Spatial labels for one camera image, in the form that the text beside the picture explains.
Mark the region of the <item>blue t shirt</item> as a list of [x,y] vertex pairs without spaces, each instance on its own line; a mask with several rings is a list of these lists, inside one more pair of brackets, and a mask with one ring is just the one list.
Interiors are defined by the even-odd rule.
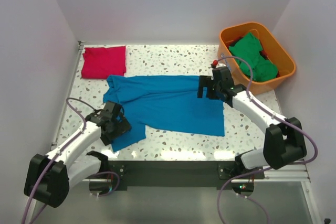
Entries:
[[198,98],[198,76],[110,75],[103,102],[124,108],[131,130],[111,147],[120,151],[146,138],[146,126],[166,131],[224,136],[224,110],[220,100]]

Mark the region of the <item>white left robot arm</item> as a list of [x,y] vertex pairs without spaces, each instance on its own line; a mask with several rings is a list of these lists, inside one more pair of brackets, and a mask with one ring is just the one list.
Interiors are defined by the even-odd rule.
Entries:
[[53,208],[59,207],[70,189],[83,179],[105,177],[111,171],[108,157],[89,147],[96,141],[105,146],[131,130],[122,105],[107,102],[94,110],[60,146],[29,163],[24,194]]

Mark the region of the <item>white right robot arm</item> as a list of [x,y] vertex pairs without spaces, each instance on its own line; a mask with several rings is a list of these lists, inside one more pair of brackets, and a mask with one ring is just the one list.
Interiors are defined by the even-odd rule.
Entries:
[[247,116],[264,133],[262,148],[235,157],[232,176],[246,178],[253,170],[264,166],[280,169],[306,156],[300,121],[276,113],[256,99],[244,85],[234,84],[227,67],[214,68],[211,76],[200,76],[197,96],[223,101]]

